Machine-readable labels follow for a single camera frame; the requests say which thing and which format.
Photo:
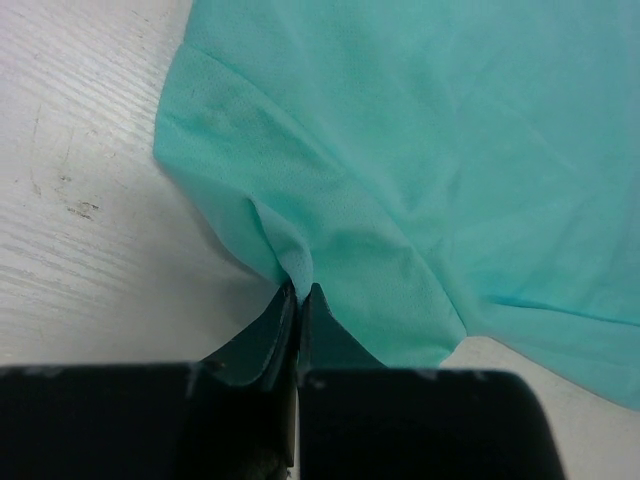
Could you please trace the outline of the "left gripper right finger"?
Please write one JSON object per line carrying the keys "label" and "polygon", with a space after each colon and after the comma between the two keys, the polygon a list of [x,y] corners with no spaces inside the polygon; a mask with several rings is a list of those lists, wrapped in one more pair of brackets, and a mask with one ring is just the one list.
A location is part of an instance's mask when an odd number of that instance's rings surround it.
{"label": "left gripper right finger", "polygon": [[561,479],[532,389],[499,370],[390,368],[314,285],[300,313],[304,479]]}

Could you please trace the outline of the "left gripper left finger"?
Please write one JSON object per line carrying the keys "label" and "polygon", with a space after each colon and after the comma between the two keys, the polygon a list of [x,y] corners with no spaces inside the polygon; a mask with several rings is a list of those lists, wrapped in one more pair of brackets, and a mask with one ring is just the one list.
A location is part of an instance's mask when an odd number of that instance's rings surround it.
{"label": "left gripper left finger", "polygon": [[293,462],[297,303],[196,361],[1,370],[5,479],[282,479]]}

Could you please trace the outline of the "mint green t shirt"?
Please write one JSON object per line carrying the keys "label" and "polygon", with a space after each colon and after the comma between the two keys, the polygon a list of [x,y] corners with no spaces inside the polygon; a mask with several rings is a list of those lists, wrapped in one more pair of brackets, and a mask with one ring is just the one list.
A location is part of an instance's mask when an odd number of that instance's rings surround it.
{"label": "mint green t shirt", "polygon": [[635,1],[197,1],[154,155],[391,366],[493,338],[639,406]]}

